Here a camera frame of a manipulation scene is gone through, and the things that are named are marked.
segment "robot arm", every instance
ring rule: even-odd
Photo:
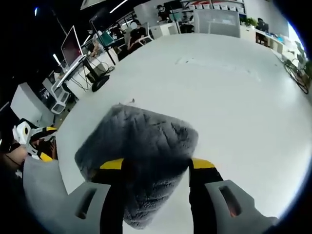
[[[202,159],[190,161],[190,204],[194,234],[260,234],[277,218],[263,216],[254,199],[230,180],[223,180],[215,166]]]
[[[43,161],[52,161],[52,156],[35,149],[32,142],[40,139],[49,140],[54,136],[56,131],[57,129],[52,127],[38,128],[31,122],[21,119],[19,124],[13,128],[13,137],[14,140],[25,147],[27,152],[32,156]]]

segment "white wall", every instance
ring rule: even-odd
[[[254,19],[262,18],[269,24],[269,31],[289,36],[288,22],[274,6],[266,0],[244,0],[248,17]]]
[[[51,126],[53,113],[40,101],[27,83],[20,84],[11,102],[18,118],[25,118],[38,127]]]

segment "storage shelf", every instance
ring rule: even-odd
[[[199,0],[183,0],[183,1],[180,1],[180,2],[190,2],[190,1],[199,1]],[[235,0],[217,0],[217,1],[227,1],[227,2],[235,2],[235,3],[245,4],[244,2],[239,2],[239,1],[235,1]]]
[[[239,2],[239,1],[235,1],[235,0],[217,0],[217,1],[227,1],[227,2],[235,2],[235,3],[239,3],[239,4],[244,4],[243,2]]]
[[[191,9],[185,9],[185,10],[182,10],[182,12],[190,12],[190,11],[194,11],[194,10],[191,10]]]

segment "white table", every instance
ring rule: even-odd
[[[191,123],[199,133],[194,156],[213,162],[263,215],[280,217],[296,196],[311,159],[312,107],[269,48],[212,34],[148,43],[77,103],[57,132],[68,193],[83,182],[76,151],[112,105],[133,98],[137,107]],[[190,233],[187,179],[183,185],[157,215],[168,219],[163,233]]]
[[[110,55],[112,56],[114,62],[117,64],[119,62],[118,56],[113,48],[109,50]],[[94,69],[98,67],[100,64],[103,64],[103,68],[105,70],[108,69],[110,66],[114,66],[113,62],[108,56],[107,52],[101,53],[98,57],[93,59],[90,63],[90,66]],[[85,75],[88,75],[90,71],[87,68],[79,68],[70,78],[66,85],[72,91],[72,93],[78,98],[82,99],[86,93],[86,90],[90,89],[92,86],[92,83],[88,80],[88,78]]]
[[[261,30],[255,29],[255,32],[264,35],[268,39],[268,45],[270,46],[271,49],[279,52],[280,54],[283,53],[285,45],[281,41],[274,38],[273,36],[269,36],[268,34],[266,34]]]

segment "white chair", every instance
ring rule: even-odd
[[[141,44],[141,45],[145,45],[151,41],[153,41],[153,39],[151,38],[151,35],[150,35],[150,28],[149,28],[149,24],[148,22],[142,24],[142,27],[145,28],[145,31],[146,31],[146,37],[143,37],[141,38],[140,40],[138,40],[138,42]]]
[[[54,114],[59,115],[66,107],[69,98],[69,92],[65,91],[62,86],[58,88],[57,85],[58,82],[55,82],[51,88],[52,96],[56,101],[51,111]]]

